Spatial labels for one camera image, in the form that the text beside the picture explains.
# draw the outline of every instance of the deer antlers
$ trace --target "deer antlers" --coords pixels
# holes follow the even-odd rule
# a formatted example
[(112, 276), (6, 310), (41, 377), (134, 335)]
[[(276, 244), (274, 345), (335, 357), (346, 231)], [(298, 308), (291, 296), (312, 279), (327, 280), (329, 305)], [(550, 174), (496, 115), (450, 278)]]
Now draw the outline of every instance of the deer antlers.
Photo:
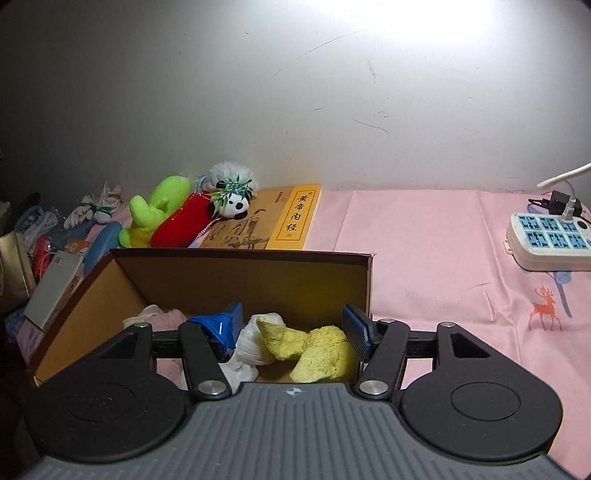
[(553, 297), (554, 296), (554, 293), (550, 289), (545, 288), (543, 286), (540, 288), (540, 291), (538, 291), (537, 288), (534, 288), (534, 292), (536, 292), (543, 299), (547, 299), (549, 297)]

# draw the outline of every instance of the silver screw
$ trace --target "silver screw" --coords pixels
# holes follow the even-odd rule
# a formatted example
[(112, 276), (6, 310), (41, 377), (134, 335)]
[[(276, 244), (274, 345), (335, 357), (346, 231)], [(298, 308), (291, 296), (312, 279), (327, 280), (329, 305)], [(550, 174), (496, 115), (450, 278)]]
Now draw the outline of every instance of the silver screw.
[(219, 380), (206, 380), (197, 385), (197, 390), (204, 395), (220, 395), (226, 391), (226, 384)]
[(381, 380), (366, 380), (359, 384), (359, 389), (366, 395), (381, 395), (388, 391), (388, 384)]

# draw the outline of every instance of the black circular disc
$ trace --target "black circular disc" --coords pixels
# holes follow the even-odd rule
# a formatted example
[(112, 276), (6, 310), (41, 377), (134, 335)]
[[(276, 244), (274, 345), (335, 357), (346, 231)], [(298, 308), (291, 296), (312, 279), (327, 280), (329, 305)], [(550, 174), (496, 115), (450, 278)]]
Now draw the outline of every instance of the black circular disc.
[(508, 359), (480, 367), (466, 360), (404, 391), (400, 408), (411, 430), (444, 452), (476, 461), (506, 462), (547, 450), (562, 420), (556, 393)]
[(106, 463), (158, 446), (184, 409), (184, 394), (170, 380), (130, 362), (101, 359), (84, 375), (50, 379), (31, 396), (25, 421), (43, 453)]

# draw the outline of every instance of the white wall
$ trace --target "white wall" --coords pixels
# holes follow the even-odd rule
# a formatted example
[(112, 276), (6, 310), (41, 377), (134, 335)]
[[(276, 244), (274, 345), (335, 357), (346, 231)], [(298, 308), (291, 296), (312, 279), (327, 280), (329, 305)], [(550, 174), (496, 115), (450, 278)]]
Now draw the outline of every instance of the white wall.
[[(264, 186), (532, 189), (591, 157), (591, 11), (13, 0), (0, 11), (0, 148), (5, 191), (63, 209), (104, 177), (146, 194), (226, 159)], [(591, 176), (575, 186), (591, 204)]]

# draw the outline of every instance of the black power adapter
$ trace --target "black power adapter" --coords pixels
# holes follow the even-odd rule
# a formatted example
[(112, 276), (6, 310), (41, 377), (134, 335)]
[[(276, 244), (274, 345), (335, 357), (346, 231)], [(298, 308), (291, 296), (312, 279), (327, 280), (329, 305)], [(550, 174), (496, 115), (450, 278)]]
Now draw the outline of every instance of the black power adapter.
[[(541, 199), (541, 200), (534, 200), (529, 199), (532, 205), (537, 205), (538, 207), (542, 207), (548, 209), (548, 213), (550, 215), (562, 215), (564, 209), (566, 208), (566, 204), (568, 203), (570, 195), (566, 193), (558, 192), (557, 190), (552, 191), (552, 196), (550, 200), (548, 199)], [(580, 217), (581, 213), (583, 213), (583, 208), (581, 207), (581, 201), (577, 199), (576, 203), (574, 204), (574, 212), (573, 216)]]

